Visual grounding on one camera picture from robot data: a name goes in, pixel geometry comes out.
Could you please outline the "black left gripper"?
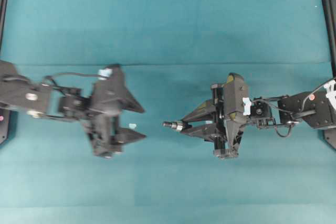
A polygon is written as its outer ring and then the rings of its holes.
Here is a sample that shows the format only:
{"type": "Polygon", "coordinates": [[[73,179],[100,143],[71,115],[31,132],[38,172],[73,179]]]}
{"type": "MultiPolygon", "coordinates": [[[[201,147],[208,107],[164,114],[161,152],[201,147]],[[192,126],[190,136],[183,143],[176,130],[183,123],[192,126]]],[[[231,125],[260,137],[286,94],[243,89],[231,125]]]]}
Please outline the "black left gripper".
{"type": "Polygon", "coordinates": [[[83,127],[97,157],[112,158],[122,153],[122,146],[146,138],[132,129],[120,127],[119,116],[123,110],[144,113],[142,105],[125,87],[115,88],[117,98],[95,101],[87,98],[83,127]]]}

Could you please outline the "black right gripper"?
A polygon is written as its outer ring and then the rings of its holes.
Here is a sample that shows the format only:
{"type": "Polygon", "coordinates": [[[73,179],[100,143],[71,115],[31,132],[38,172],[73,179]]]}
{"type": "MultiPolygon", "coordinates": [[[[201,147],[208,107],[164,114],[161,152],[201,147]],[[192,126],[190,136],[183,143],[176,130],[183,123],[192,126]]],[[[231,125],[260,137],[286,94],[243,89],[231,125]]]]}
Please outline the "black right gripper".
{"type": "Polygon", "coordinates": [[[237,158],[242,134],[249,116],[242,116],[240,113],[224,114],[223,84],[212,85],[213,100],[206,100],[182,118],[184,123],[216,121],[219,125],[219,133],[215,123],[189,127],[182,130],[181,133],[208,142],[215,140],[214,155],[218,158],[237,158]]]}

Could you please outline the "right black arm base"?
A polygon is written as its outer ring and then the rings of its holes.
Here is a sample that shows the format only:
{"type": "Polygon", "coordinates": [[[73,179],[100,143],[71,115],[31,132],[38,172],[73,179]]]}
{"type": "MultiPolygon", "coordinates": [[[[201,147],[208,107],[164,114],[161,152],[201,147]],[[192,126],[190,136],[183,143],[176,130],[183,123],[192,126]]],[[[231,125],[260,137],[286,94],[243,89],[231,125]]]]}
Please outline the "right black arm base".
{"type": "Polygon", "coordinates": [[[326,129],[323,131],[323,139],[327,142],[327,144],[336,150],[336,129],[326,129]]]}

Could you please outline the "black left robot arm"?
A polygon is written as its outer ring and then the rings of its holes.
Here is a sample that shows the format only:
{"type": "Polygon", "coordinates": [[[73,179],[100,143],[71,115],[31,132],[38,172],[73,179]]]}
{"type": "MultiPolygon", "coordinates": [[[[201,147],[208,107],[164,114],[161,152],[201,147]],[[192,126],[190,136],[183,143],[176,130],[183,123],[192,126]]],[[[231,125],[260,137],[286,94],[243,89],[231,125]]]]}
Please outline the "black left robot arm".
{"type": "Polygon", "coordinates": [[[55,78],[62,75],[45,76],[35,83],[20,75],[11,62],[1,61],[1,108],[24,110],[37,119],[80,122],[98,157],[111,158],[122,153],[123,146],[146,137],[120,126],[124,110],[145,110],[126,87],[119,64],[108,65],[95,74],[98,80],[88,97],[82,96],[79,88],[58,85],[55,78]]]}

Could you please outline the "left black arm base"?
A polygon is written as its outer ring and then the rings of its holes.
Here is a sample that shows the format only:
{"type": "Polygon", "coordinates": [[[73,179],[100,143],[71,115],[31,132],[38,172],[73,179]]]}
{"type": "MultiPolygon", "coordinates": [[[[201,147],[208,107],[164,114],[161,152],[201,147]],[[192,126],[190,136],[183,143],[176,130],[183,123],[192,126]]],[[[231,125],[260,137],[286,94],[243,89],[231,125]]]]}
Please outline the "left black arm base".
{"type": "Polygon", "coordinates": [[[18,113],[1,109],[1,145],[12,140],[16,134],[18,113]]]}

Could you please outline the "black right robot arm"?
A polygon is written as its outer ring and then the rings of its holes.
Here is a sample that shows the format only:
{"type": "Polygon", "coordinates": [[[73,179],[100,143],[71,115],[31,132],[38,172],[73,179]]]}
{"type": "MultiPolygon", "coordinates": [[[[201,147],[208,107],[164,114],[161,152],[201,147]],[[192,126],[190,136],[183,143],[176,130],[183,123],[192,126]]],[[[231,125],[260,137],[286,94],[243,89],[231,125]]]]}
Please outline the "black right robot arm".
{"type": "Polygon", "coordinates": [[[324,140],[335,147],[335,79],[313,91],[292,96],[250,99],[247,83],[230,73],[225,83],[212,85],[212,98],[203,102],[169,127],[191,137],[214,143],[214,155],[220,159],[238,157],[245,127],[292,129],[302,121],[323,131],[324,140]]]}

